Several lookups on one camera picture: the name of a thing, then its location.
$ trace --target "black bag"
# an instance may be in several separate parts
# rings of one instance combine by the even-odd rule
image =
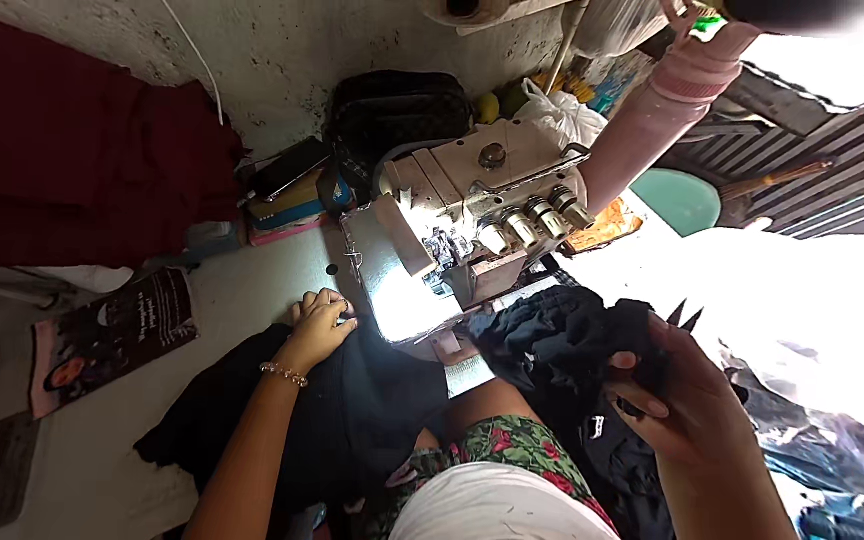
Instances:
[[[447,73],[372,71],[339,82],[324,135],[342,179],[359,195],[372,192],[376,167],[390,150],[460,139],[472,115],[462,84]]]

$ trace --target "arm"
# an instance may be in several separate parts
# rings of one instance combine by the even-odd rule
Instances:
[[[352,312],[352,305],[335,291],[306,293],[301,304],[292,307],[295,329],[272,362],[305,377],[357,328],[355,319],[336,324],[339,315]],[[198,500],[186,540],[266,537],[285,436],[300,391],[282,374],[262,375]]]
[[[656,315],[650,337],[666,351],[662,400],[631,379],[637,359],[619,352],[608,391],[648,415],[616,410],[655,450],[658,476],[679,540],[797,540],[749,417],[729,382],[685,330]]]

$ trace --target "magazine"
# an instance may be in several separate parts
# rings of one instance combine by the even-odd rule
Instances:
[[[31,412],[42,418],[199,337],[186,273],[162,268],[36,323]]]

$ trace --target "hand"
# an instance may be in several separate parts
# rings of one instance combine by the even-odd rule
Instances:
[[[341,325],[339,316],[355,314],[353,305],[332,289],[318,294],[307,292],[302,301],[290,309],[292,335],[279,349],[273,362],[303,376],[339,348],[353,330],[357,319],[347,319]]]
[[[606,392],[622,420],[666,461],[690,466],[762,462],[752,423],[736,392],[691,334],[652,313],[649,335],[669,358],[664,402],[633,382],[632,368],[639,359],[631,352],[618,352],[609,361]],[[616,406],[618,397],[646,416],[625,414]]]

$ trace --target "white shirt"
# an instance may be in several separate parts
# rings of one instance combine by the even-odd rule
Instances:
[[[389,540],[618,540],[593,510],[519,467],[476,462],[423,485]]]

